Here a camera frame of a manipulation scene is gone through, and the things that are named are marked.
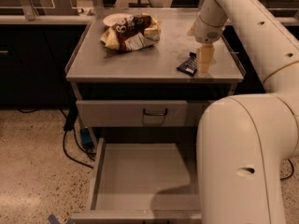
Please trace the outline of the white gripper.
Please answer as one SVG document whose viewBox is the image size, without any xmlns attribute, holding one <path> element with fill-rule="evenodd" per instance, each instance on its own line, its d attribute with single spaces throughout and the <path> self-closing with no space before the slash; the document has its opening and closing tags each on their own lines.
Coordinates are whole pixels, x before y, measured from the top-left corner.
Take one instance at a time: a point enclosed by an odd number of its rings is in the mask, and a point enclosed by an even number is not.
<svg viewBox="0 0 299 224">
<path fill-rule="evenodd" d="M 214 26 L 202 21 L 198 17 L 189 29 L 187 35 L 194 36 L 195 40 L 203 44 L 197 50 L 198 70 L 201 73 L 207 73 L 214 55 L 214 45 L 211 43 L 217 42 L 222 35 L 224 25 Z"/>
</svg>

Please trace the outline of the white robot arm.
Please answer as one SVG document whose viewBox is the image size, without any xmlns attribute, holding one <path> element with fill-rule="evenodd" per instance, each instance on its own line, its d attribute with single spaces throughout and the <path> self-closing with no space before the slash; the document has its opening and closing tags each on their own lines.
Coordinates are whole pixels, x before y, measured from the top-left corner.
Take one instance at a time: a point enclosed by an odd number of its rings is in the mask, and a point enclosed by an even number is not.
<svg viewBox="0 0 299 224">
<path fill-rule="evenodd" d="M 204 0 L 195 39 L 208 42 L 227 21 L 264 92 L 222 98 L 200 119 L 202 224 L 286 224 L 279 172 L 298 153 L 299 42 L 259 0 Z"/>
</svg>

